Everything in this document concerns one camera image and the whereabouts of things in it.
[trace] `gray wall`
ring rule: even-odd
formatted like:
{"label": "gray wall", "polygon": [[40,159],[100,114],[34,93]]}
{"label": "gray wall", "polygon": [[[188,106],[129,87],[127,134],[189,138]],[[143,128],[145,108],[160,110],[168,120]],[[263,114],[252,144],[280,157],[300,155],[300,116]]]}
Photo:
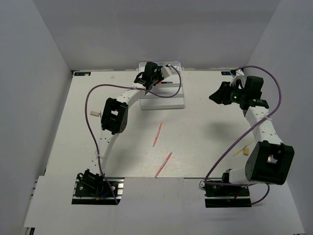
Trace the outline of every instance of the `gray wall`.
{"label": "gray wall", "polygon": [[0,2],[0,84],[0,234],[17,235],[70,84],[31,0]]}
{"label": "gray wall", "polygon": [[247,63],[279,0],[34,0],[71,70]]}
{"label": "gray wall", "polygon": [[[281,85],[282,105],[273,122],[285,144],[295,149],[288,185],[306,234],[313,234],[313,1],[282,0],[248,64],[268,69]],[[277,89],[264,78],[263,97],[273,109]]]}

